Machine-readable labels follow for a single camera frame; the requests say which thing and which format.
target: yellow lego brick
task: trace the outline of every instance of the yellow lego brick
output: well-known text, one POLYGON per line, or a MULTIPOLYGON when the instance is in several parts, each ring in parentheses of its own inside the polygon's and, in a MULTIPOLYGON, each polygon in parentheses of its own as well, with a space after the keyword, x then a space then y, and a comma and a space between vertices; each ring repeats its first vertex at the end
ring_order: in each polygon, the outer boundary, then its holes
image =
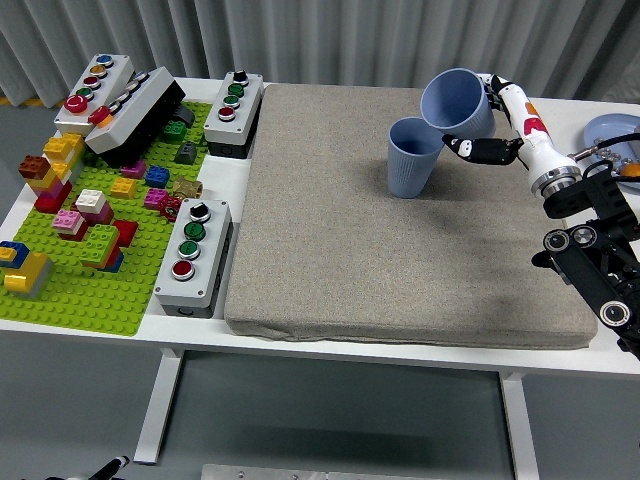
POLYGON ((71 170, 73 170, 76 165, 78 165, 78 160, 80 160, 82 158, 82 156, 84 155, 84 142, 82 142, 82 145, 79 145, 77 148, 71 150, 71 154, 69 155, 69 158, 67 159, 67 165, 69 165, 69 168, 71 170))
POLYGON ((111 187, 111 195, 115 198, 131 200, 136 194, 137 184, 133 178, 116 178, 111 187))
POLYGON ((66 140, 71 145, 71 148, 74 150, 84 148, 84 139, 82 138, 81 135, 78 135, 77 133, 67 132, 62 135, 62 138, 66 140))
POLYGON ((53 162, 51 169, 56 173, 58 178, 62 180, 62 183, 67 183, 71 176, 71 168, 64 162, 53 162))
POLYGON ((46 253, 29 252, 22 267, 4 269, 4 286, 10 292, 29 295, 48 260, 46 253))
POLYGON ((51 137, 44 146, 44 154, 51 162, 64 162, 72 148, 72 143, 65 138, 51 137))
POLYGON ((0 247, 0 262, 13 262, 17 254, 13 248, 0 247))
POLYGON ((53 170, 53 168, 50 168, 42 180, 25 178, 24 181, 27 182, 27 185, 29 185, 30 187, 39 188, 41 190, 48 190, 51 188, 51 185, 53 185, 53 182, 56 178, 56 172, 53 170))

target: orange object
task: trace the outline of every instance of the orange object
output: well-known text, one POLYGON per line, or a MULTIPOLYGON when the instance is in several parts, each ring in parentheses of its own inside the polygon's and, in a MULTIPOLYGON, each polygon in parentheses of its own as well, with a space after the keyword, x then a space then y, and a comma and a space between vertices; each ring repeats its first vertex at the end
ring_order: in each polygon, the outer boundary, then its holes
POLYGON ((620 169, 623 177, 640 177, 640 163, 627 163, 620 169))

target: blue plastic cup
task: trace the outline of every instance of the blue plastic cup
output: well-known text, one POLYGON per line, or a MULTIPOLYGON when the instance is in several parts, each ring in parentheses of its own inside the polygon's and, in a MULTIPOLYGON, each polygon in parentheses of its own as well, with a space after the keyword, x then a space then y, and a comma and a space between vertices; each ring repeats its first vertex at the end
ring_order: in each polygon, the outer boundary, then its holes
POLYGON ((456 138, 489 138, 496 131, 484 84, 466 68, 446 70, 431 80, 422 94, 420 112, 433 128, 456 138))
POLYGON ((422 118, 401 118, 389 129, 387 183, 396 197, 414 198, 427 184, 444 143, 422 118))

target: plate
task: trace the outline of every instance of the plate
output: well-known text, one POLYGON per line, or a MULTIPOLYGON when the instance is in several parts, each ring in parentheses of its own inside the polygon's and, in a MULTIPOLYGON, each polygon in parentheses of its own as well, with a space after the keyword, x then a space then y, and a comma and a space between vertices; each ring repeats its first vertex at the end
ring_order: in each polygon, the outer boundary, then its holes
MULTIPOLYGON (((598 138, 608 140, 609 138, 633 133, 638 125, 640 125, 640 117, 636 117, 635 115, 626 115, 623 113, 601 115, 591 120, 587 126, 584 127, 584 146, 592 147, 598 138)), ((616 170, 620 168, 623 159, 630 158, 634 162, 638 161, 638 157, 627 142, 612 145, 609 149, 611 150, 611 155, 617 153, 620 156, 620 158, 612 160, 614 170, 612 175, 614 176, 617 176, 616 170)), ((586 161, 590 163, 595 163, 600 160, 603 160, 603 157, 599 155, 592 155, 586 159, 586 161)), ((625 182, 623 185, 640 191, 640 183, 625 182)))

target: gray curtain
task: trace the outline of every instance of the gray curtain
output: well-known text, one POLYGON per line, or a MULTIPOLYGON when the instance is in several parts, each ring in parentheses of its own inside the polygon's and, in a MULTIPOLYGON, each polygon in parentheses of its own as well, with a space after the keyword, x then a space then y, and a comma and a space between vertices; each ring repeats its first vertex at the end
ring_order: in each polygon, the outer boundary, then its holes
POLYGON ((96 53, 137 70, 424 87, 463 66, 530 96, 600 100, 640 49, 636 0, 7 0, 0 89, 63 99, 96 53))

